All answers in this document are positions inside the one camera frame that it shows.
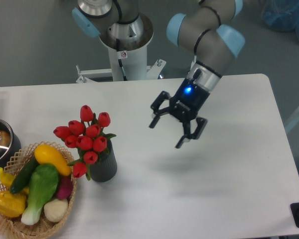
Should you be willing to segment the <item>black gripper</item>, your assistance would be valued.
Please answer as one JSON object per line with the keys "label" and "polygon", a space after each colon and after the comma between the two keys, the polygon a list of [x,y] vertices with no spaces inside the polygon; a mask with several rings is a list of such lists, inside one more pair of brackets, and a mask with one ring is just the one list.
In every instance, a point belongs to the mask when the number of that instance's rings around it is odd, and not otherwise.
{"label": "black gripper", "polygon": [[[177,89],[175,95],[170,98],[170,94],[166,91],[162,91],[150,108],[153,110],[154,117],[149,125],[149,128],[154,128],[158,123],[161,116],[169,113],[177,118],[183,126],[183,136],[177,142],[175,148],[180,149],[185,142],[190,140],[197,140],[200,138],[204,128],[207,125],[207,119],[197,117],[197,114],[205,103],[210,93],[190,81],[184,79],[180,87]],[[166,100],[169,100],[169,106],[160,109],[159,107]],[[191,132],[190,121],[195,119],[197,127],[194,132]]]}

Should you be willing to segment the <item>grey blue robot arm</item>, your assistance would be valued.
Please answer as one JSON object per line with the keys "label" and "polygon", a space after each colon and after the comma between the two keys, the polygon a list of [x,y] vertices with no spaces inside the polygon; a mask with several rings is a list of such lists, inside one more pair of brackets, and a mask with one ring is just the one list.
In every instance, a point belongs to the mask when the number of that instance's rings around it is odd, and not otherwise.
{"label": "grey blue robot arm", "polygon": [[[199,10],[182,13],[169,21],[170,42],[194,54],[194,62],[174,96],[161,92],[151,105],[154,128],[160,117],[169,114],[183,125],[185,141],[198,139],[207,119],[198,116],[212,90],[245,44],[244,36],[230,27],[242,9],[240,0],[201,0]],[[136,0],[80,0],[72,10],[76,24],[88,36],[100,38],[107,47],[114,81],[145,80],[147,46],[153,37],[150,19],[139,11]]]}

